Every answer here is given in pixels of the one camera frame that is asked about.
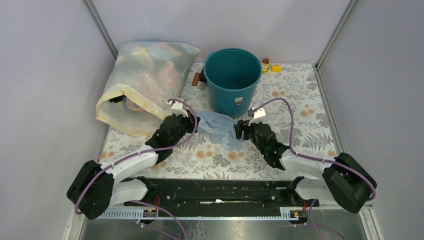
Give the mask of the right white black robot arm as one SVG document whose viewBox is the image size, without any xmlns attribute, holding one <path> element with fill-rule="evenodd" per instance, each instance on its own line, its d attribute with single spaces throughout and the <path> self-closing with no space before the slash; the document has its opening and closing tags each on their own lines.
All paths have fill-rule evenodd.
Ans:
<svg viewBox="0 0 424 240">
<path fill-rule="evenodd" d="M 293 153 L 288 145 L 277 140 L 271 127 L 262 122 L 239 120 L 233 128 L 236 139 L 251 141 L 269 166 L 301 174 L 291 182 L 286 193 L 287 201 L 293 206 L 305 200 L 325 200 L 356 214 L 375 195 L 376 181 L 348 153 L 342 152 L 333 159 Z"/>
</svg>

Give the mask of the light blue plastic trash bag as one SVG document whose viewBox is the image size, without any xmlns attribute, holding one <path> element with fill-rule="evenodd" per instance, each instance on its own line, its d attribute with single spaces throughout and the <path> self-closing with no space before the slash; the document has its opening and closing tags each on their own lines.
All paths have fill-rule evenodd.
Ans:
<svg viewBox="0 0 424 240">
<path fill-rule="evenodd" d="M 243 149 L 242 142 L 236 138 L 235 119 L 210 110 L 198 110 L 195 114 L 200 117 L 197 127 L 200 134 L 209 134 L 214 144 L 221 144 L 229 152 Z"/>
</svg>

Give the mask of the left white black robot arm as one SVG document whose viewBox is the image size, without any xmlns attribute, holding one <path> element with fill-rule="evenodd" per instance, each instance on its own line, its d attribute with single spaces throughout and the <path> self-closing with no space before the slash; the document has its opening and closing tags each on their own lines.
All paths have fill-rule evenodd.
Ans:
<svg viewBox="0 0 424 240">
<path fill-rule="evenodd" d="M 200 120 L 192 114 L 169 115 L 138 150 L 105 164 L 94 160 L 84 163 L 66 193 L 74 204 L 74 212 L 93 220 L 112 205 L 132 200 L 144 206 L 152 204 L 155 192 L 146 183 L 139 179 L 124 180 L 166 160 L 174 148 L 187 142 L 186 134 L 192 137 L 196 133 Z"/>
</svg>

